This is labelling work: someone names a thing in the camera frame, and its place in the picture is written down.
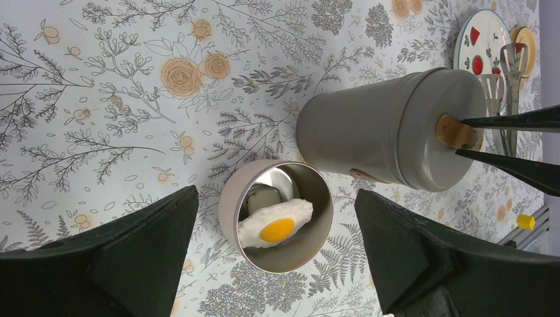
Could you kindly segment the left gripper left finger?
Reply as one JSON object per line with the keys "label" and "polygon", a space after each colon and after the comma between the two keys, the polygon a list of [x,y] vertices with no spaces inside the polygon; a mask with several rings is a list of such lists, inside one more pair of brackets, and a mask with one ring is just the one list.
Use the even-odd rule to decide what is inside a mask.
{"label": "left gripper left finger", "polygon": [[187,186],[81,234],[3,252],[1,315],[171,315],[198,196]]}

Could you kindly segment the metal food tongs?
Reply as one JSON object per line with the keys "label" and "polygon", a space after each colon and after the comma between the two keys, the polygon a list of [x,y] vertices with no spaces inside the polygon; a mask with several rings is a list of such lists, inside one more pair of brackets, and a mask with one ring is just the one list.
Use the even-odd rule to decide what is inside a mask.
{"label": "metal food tongs", "polygon": [[502,75],[476,75],[483,89],[485,115],[511,116],[519,113],[520,85],[527,64],[526,45],[509,43],[501,48]]}

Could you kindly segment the beige round lid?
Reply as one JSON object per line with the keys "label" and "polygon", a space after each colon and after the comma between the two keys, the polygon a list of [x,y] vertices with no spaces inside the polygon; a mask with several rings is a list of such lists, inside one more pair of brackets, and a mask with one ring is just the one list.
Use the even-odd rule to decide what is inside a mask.
{"label": "beige round lid", "polygon": [[527,64],[522,78],[527,79],[533,73],[537,62],[537,43],[533,31],[528,26],[515,25],[510,31],[510,35],[515,43],[526,45]]}

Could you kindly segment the grey lid with wooden knob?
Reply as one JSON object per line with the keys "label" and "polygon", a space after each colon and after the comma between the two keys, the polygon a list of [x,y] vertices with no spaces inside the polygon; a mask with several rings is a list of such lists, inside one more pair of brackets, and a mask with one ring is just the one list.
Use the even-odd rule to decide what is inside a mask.
{"label": "grey lid with wooden knob", "polygon": [[396,182],[442,192],[455,186],[472,160],[458,149],[480,150],[483,133],[462,119],[486,115],[485,93],[468,71],[443,67],[391,81],[384,123],[384,160]]}

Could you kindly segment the toy fried egg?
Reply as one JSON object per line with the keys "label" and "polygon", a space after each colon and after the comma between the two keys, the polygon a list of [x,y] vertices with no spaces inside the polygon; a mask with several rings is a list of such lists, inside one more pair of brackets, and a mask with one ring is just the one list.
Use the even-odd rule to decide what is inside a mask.
{"label": "toy fried egg", "polygon": [[242,248],[271,248],[294,236],[313,214],[313,204],[292,199],[258,209],[238,223]]}

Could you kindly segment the grey cylindrical lunch container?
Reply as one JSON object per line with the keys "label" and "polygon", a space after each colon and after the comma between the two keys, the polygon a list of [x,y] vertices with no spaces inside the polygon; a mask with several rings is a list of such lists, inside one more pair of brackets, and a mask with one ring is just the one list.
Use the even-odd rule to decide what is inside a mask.
{"label": "grey cylindrical lunch container", "polygon": [[319,94],[297,120],[297,147],[304,160],[327,172],[353,171],[387,183],[405,184],[397,159],[397,134],[421,72]]}

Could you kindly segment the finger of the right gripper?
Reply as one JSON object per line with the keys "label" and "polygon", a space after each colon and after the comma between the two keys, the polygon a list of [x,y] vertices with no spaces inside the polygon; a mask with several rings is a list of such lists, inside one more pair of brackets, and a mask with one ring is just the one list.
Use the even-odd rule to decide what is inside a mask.
{"label": "finger of the right gripper", "polygon": [[470,118],[460,122],[483,129],[559,133],[559,105],[511,116]]}
{"label": "finger of the right gripper", "polygon": [[498,168],[547,195],[559,197],[559,165],[467,149],[456,149],[455,154]]}

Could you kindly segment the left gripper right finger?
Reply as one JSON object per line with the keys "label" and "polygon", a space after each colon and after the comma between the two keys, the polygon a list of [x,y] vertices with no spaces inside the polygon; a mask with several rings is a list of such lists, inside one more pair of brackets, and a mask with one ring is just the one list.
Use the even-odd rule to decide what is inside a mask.
{"label": "left gripper right finger", "polygon": [[378,302],[394,316],[558,316],[559,258],[478,239],[359,190]]}

